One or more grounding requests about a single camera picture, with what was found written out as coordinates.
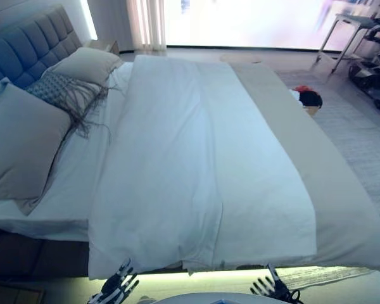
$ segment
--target carpet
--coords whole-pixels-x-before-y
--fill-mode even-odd
[[[373,271],[362,267],[298,267],[277,269],[277,274],[290,290],[294,290],[363,276]]]

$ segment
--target blue headboard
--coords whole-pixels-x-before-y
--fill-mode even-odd
[[[26,87],[80,46],[65,9],[55,5],[0,33],[0,80]]]

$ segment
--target bright window light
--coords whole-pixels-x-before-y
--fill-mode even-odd
[[[92,40],[97,40],[96,29],[94,28],[93,19],[91,18],[90,8],[87,0],[80,0],[80,5],[83,9],[84,18],[86,20],[87,28],[89,29],[90,38]]]

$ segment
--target wall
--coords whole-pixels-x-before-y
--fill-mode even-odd
[[[80,0],[0,0],[0,30],[56,3],[65,8],[79,39],[89,40],[91,36]]]
[[[120,51],[134,49],[126,0],[87,0],[99,40],[116,40]]]

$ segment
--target pillow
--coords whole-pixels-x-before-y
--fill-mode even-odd
[[[99,49],[80,47],[69,57],[49,68],[49,71],[107,86],[108,76],[122,63],[124,62],[121,58],[115,54],[100,51]]]
[[[72,121],[71,128],[78,128],[84,137],[87,137],[89,132],[88,123],[84,121],[87,112],[95,108],[108,91],[106,87],[53,72],[45,73],[25,90],[67,112]]]
[[[6,85],[0,94],[0,200],[21,200],[26,215],[35,208],[69,126],[64,111]]]

